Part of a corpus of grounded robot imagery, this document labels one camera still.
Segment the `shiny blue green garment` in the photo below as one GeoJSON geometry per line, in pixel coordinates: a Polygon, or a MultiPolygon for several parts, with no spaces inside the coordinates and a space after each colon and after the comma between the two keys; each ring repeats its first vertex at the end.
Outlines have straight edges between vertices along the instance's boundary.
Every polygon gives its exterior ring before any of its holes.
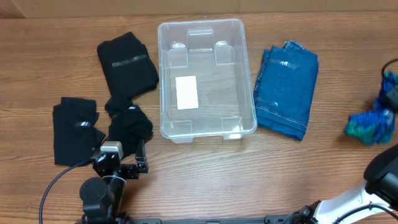
{"type": "Polygon", "coordinates": [[[396,112],[387,99],[387,94],[396,85],[397,75],[390,71],[385,72],[373,107],[362,113],[351,114],[344,133],[367,146],[389,142],[395,130],[396,112]]]}

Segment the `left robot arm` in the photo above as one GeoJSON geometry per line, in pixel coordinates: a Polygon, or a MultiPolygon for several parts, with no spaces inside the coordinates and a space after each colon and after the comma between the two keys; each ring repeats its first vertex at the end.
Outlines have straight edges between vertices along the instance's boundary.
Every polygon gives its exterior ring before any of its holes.
{"type": "Polygon", "coordinates": [[[138,179],[141,168],[122,164],[117,152],[96,152],[90,162],[98,174],[80,187],[83,202],[81,224],[132,224],[126,212],[120,212],[128,179],[138,179]]]}

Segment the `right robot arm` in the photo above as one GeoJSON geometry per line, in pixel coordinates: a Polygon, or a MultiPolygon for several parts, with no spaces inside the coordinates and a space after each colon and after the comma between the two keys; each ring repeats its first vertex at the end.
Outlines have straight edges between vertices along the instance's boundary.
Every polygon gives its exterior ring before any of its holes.
{"type": "Polygon", "coordinates": [[[257,129],[238,140],[147,146],[149,172],[129,183],[124,208],[150,223],[351,223],[383,218],[363,172],[382,147],[343,136],[372,90],[317,87],[303,141],[257,129]]]}

